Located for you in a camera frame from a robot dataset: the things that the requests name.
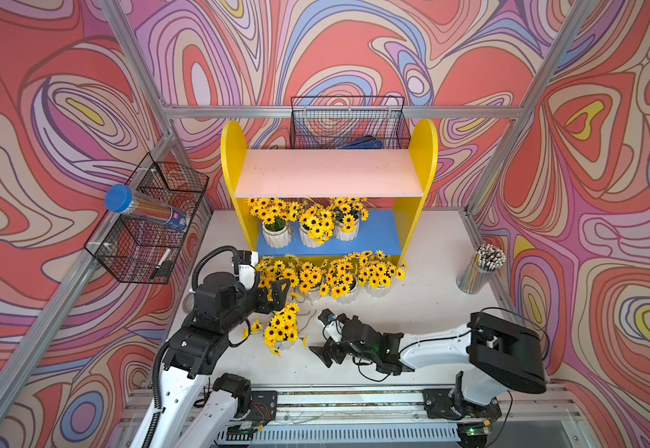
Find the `psychedelic wallpaper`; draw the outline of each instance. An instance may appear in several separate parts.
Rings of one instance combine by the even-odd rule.
[[[650,1],[599,3],[477,220],[599,443],[650,448]]]
[[[0,369],[81,251],[105,191],[159,137],[94,1],[0,1]],[[0,427],[0,447],[105,445],[202,233],[201,222],[168,286],[97,271]]]
[[[388,93],[409,105],[517,105],[569,11],[567,1],[554,0],[123,4],[172,105],[289,105],[294,95]],[[223,122],[174,123],[195,164],[212,177],[214,209],[231,208],[218,145]],[[440,165],[428,206],[463,206],[507,123],[437,124]],[[289,120],[241,126],[252,148],[288,145]]]

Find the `blue lid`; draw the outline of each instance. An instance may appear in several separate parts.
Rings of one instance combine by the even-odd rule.
[[[131,192],[129,187],[122,184],[116,184],[106,193],[104,204],[108,210],[121,213],[129,208],[133,198],[134,194]]]

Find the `flower bunch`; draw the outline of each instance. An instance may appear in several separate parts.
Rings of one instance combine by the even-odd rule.
[[[258,217],[267,230],[280,231],[287,221],[295,222],[301,213],[301,204],[278,198],[249,198],[250,214]]]
[[[335,214],[335,221],[342,226],[342,231],[351,233],[355,230],[357,220],[362,217],[367,221],[369,212],[365,209],[367,198],[332,198],[330,199],[330,210]]]
[[[270,348],[271,353],[280,356],[280,349],[278,344],[283,342],[294,343],[298,340],[298,317],[297,313],[300,310],[298,304],[295,302],[286,303],[285,307],[280,311],[274,313],[268,326],[263,332],[263,341]],[[255,323],[251,326],[251,333],[258,333],[263,329],[263,326],[256,319]],[[248,328],[243,331],[243,337],[248,335]],[[303,345],[306,345],[305,338],[303,338]]]
[[[308,232],[308,236],[319,245],[332,237],[335,228],[335,213],[319,203],[313,203],[310,208],[300,215],[300,224]]]
[[[357,282],[360,286],[369,284],[371,287],[389,287],[392,285],[392,277],[404,280],[407,262],[402,260],[402,267],[397,267],[381,250],[375,253],[370,250],[360,252],[357,260]]]
[[[338,299],[355,288],[354,266],[350,256],[330,261],[325,274],[325,284],[320,288],[320,296],[330,293],[333,299]]]
[[[273,291],[270,289],[271,283],[275,280],[284,278],[290,280],[290,290],[293,291],[298,286],[298,257],[286,255],[285,260],[274,259],[272,256],[263,256],[256,264],[256,271],[260,273],[260,283],[258,287],[264,287],[268,290],[268,300],[273,300]]]
[[[323,270],[322,268],[312,264],[310,262],[304,262],[299,264],[299,280],[300,280],[300,292],[305,293],[313,289],[314,287],[320,286],[320,283],[323,279]]]

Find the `white tabletop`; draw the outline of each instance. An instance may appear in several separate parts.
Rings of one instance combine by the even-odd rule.
[[[223,245],[248,248],[234,211],[213,213],[198,259]],[[458,211],[423,211],[405,257],[409,266],[407,278],[395,282],[384,298],[373,298],[362,291],[353,303],[346,305],[331,298],[300,304],[300,314],[314,314],[307,327],[301,330],[301,336],[308,335],[308,345],[324,343],[322,325],[317,316],[325,308],[335,315],[341,312],[350,318],[357,315],[363,323],[381,333],[430,333],[469,322],[470,313],[498,306],[488,284],[475,295],[465,294],[455,284],[456,276],[464,269],[472,253],[472,243]],[[230,272],[231,269],[230,252],[223,253],[205,265],[200,280],[206,274]],[[501,316],[499,311],[493,314]],[[180,305],[169,336],[180,327],[185,315]],[[301,329],[310,315],[299,316]],[[261,322],[267,320],[264,315],[254,315],[253,318],[258,316]],[[240,341],[243,327],[231,332],[232,342]],[[260,333],[250,336],[240,347],[226,350],[213,375],[217,378],[226,372],[235,373],[249,379],[254,386],[419,385],[452,384],[459,371],[469,368],[469,364],[430,365],[415,372],[391,376],[382,383],[373,383],[360,376],[349,357],[342,365],[334,363],[327,368],[300,343],[278,358],[270,353]],[[373,365],[362,367],[362,372],[374,379],[384,376],[376,372]]]

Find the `black wire basket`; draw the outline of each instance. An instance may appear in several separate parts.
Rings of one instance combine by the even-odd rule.
[[[400,149],[410,145],[402,96],[301,96],[290,101],[291,149]]]
[[[121,215],[95,250],[89,248],[89,243],[84,248],[119,282],[167,284],[207,187],[207,175],[181,164],[151,159],[149,171],[136,190],[187,213],[190,220],[186,231]],[[87,241],[91,241],[108,213],[104,213]]]

